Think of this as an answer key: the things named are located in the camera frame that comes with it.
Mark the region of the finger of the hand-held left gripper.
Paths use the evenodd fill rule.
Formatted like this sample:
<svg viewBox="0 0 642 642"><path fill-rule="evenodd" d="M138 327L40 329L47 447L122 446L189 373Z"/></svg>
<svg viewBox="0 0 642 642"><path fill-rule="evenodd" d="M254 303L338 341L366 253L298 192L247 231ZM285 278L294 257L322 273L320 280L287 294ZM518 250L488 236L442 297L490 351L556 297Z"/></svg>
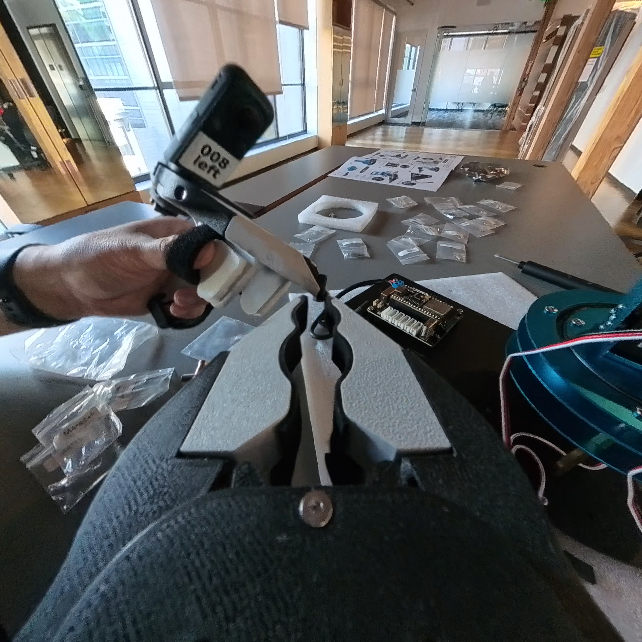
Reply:
<svg viewBox="0 0 642 642"><path fill-rule="evenodd" d="M234 216L225 242L250 262L270 269L314 297L322 297L322 274L298 250L245 216Z"/></svg>

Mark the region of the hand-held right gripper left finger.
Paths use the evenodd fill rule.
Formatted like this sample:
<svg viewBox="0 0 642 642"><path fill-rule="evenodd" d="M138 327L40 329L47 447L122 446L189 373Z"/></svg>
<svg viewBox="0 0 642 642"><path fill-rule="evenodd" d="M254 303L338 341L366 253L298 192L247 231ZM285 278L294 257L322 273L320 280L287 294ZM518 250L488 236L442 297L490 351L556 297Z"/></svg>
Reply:
<svg viewBox="0 0 642 642"><path fill-rule="evenodd" d="M181 445L181 454L296 458L302 428L295 373L307 321L308 298L301 295L232 348Z"/></svg>

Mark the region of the controller circuit board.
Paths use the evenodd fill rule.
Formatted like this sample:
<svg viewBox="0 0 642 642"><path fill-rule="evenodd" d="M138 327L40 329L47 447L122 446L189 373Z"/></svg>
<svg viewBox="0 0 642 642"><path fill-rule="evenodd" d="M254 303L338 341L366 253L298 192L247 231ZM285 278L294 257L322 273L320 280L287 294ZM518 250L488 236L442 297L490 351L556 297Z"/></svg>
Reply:
<svg viewBox="0 0 642 642"><path fill-rule="evenodd" d="M435 347L464 312L458 304L398 278L386 281L365 311L426 347Z"/></svg>

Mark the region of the black metal base plate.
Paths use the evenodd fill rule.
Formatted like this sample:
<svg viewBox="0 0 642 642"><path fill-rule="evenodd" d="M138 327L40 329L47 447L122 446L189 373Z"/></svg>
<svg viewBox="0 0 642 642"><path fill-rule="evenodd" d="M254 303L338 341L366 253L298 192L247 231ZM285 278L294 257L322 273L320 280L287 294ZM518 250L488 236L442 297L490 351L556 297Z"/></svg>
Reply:
<svg viewBox="0 0 642 642"><path fill-rule="evenodd" d="M368 316L365 308L389 279L398 278L434 292L463 308L463 317L435 346L426 347L394 327ZM535 296L502 272L444 277L412 282L392 275L376 285L362 287L345 302L382 333L429 363L455 365L493 363L501 357L511 333Z"/></svg>

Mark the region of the blue toy robot arm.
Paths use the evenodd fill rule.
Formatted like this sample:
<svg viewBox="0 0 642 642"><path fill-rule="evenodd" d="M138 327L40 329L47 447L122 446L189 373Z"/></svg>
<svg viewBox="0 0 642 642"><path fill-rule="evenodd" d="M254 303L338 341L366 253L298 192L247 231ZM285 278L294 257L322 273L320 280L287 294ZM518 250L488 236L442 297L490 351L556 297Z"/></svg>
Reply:
<svg viewBox="0 0 642 642"><path fill-rule="evenodd" d="M514 357L509 374L541 419L570 444L627 474L641 467L641 281L628 293L566 290L534 301L507 343L528 352L591 334L608 341Z"/></svg>

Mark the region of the person's left hand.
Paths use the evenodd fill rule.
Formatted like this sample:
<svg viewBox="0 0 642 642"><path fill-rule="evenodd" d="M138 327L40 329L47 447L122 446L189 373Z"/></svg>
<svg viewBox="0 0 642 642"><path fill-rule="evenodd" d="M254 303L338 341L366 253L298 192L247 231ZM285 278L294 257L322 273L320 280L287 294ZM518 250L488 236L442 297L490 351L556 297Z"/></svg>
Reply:
<svg viewBox="0 0 642 642"><path fill-rule="evenodd" d="M28 301L57 320L141 316L159 294L174 317L196 318L206 302L166 267L168 248L191 228L162 217L30 246L18 255L13 278Z"/></svg>

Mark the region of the beige roller blind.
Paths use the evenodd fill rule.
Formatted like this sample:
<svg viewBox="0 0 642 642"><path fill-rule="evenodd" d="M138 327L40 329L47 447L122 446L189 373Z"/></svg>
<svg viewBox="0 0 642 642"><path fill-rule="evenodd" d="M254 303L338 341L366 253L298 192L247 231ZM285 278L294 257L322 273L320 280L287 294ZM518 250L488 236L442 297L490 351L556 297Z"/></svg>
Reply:
<svg viewBox="0 0 642 642"><path fill-rule="evenodd" d="M375 1L353 1L348 118L386 106L396 14Z"/></svg>
<svg viewBox="0 0 642 642"><path fill-rule="evenodd" d="M283 92L274 1L151 1L180 101L199 100L226 64Z"/></svg>

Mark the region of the wooden pillar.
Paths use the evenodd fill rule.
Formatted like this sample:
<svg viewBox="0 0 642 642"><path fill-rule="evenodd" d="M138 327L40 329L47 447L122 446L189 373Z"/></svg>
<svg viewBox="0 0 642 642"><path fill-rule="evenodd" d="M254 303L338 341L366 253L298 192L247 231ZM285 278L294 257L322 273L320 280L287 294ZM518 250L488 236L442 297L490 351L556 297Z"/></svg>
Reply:
<svg viewBox="0 0 642 642"><path fill-rule="evenodd" d="M316 1L317 28L317 147L345 144L347 126L338 124L334 113L335 29L333 1Z"/></svg>
<svg viewBox="0 0 642 642"><path fill-rule="evenodd" d="M592 199L641 118L641 50L571 173Z"/></svg>

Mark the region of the group of clear screw bags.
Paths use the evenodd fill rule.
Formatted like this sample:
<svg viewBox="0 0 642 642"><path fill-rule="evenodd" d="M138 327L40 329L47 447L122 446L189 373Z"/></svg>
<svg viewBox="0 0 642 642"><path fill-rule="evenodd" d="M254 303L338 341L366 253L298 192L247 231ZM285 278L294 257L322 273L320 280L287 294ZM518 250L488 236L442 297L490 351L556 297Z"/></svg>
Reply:
<svg viewBox="0 0 642 642"><path fill-rule="evenodd" d="M512 205L494 199L483 199L471 205L464 204L458 197L425 197L424 202L440 217L436 218L427 213L415 213L401 220L403 232L386 243L387 248L402 265L428 262L429 256L424 247L432 242L436 243L437 259L466 263L469 239L494 235L506 225L498 214L510 213L516 209ZM308 258L321 241L328 239L335 232L343 231L299 224L306 226L306 229L294 235L298 241L291 246Z"/></svg>

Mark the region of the printed instruction sheet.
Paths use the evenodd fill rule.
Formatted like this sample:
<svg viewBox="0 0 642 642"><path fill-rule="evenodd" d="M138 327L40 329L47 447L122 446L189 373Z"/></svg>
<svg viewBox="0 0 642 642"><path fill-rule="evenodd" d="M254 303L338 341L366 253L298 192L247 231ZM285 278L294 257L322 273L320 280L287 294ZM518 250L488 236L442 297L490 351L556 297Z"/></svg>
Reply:
<svg viewBox="0 0 642 642"><path fill-rule="evenodd" d="M461 155L379 149L351 156L329 176L436 193L462 162Z"/></svg>

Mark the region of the large crumpled clear bag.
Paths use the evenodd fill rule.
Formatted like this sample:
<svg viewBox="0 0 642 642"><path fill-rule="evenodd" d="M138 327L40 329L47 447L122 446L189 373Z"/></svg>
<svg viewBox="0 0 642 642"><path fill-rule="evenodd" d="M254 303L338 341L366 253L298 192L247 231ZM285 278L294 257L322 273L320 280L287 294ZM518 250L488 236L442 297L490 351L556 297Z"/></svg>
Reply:
<svg viewBox="0 0 642 642"><path fill-rule="evenodd" d="M158 328L137 320L89 317L17 337L14 357L42 372L92 381L120 373L130 354Z"/></svg>

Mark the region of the black screwdriver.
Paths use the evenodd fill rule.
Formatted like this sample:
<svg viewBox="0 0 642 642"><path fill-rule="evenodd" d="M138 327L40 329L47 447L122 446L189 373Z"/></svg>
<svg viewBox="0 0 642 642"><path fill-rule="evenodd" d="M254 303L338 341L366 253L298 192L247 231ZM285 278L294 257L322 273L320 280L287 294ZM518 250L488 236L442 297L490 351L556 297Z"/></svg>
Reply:
<svg viewBox="0 0 642 642"><path fill-rule="evenodd" d="M621 294L621 292L617 290L550 268L549 266L544 266L534 261L516 261L500 254L495 254L494 257L514 265L526 276L534 277L565 290L589 290Z"/></svg>

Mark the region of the bag of dark metal parts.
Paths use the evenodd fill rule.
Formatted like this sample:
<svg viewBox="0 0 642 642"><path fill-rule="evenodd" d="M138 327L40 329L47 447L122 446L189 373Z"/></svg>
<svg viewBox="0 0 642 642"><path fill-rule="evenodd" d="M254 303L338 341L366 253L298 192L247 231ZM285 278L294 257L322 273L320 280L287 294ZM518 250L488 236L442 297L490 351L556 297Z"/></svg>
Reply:
<svg viewBox="0 0 642 642"><path fill-rule="evenodd" d="M507 167L478 161L464 163L460 165L458 171L473 182L483 183L500 181L510 175L510 170Z"/></svg>

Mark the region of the black wristwatch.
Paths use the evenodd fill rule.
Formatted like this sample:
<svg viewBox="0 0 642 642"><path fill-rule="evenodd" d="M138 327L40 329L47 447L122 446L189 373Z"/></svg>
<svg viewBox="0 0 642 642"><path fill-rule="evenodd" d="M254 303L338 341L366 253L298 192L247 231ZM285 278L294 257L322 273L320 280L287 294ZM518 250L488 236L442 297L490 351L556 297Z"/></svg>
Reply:
<svg viewBox="0 0 642 642"><path fill-rule="evenodd" d="M74 320L51 317L37 308L15 283L13 268L23 250L39 246L28 244L8 253L1 251L1 312L8 322L22 329L48 328L66 325Z"/></svg>

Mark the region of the white foam frame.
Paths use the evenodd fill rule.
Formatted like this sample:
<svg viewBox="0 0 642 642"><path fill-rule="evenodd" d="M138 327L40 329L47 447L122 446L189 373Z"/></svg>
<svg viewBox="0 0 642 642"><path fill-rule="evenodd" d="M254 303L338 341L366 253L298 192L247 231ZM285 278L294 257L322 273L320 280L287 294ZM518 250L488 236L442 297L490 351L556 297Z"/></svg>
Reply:
<svg viewBox="0 0 642 642"><path fill-rule="evenodd" d="M323 195L299 215L299 223L362 232L378 212L378 203Z"/></svg>

